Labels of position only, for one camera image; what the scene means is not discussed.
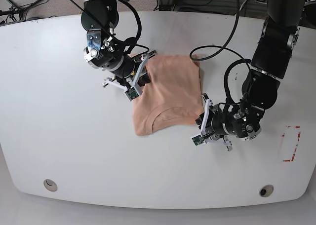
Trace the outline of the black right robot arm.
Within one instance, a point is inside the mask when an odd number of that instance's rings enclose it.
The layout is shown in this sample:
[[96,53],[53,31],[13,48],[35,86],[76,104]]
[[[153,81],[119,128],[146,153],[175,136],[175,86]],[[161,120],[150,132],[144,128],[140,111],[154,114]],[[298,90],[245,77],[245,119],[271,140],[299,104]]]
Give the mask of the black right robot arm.
[[[114,29],[119,22],[117,2],[126,5],[134,14],[137,33],[126,40],[115,36]],[[84,0],[81,24],[87,32],[87,47],[84,58],[95,69],[109,71],[120,85],[130,88],[145,53],[130,57],[138,45],[142,25],[140,17],[129,0]]]

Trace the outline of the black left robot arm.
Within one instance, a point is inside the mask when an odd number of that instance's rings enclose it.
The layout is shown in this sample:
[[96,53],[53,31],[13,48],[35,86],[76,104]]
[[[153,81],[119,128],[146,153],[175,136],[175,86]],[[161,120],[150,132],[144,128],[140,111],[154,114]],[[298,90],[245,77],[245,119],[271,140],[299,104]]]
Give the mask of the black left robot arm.
[[[251,59],[240,57],[224,74],[226,99],[214,105],[206,94],[204,112],[196,119],[200,133],[192,140],[196,146],[221,140],[232,149],[229,136],[255,139],[261,132],[260,121],[277,100],[280,80],[284,78],[299,36],[299,22],[307,0],[267,0],[268,16]],[[228,84],[230,71],[239,64],[248,68],[242,85],[242,98],[236,102]]]

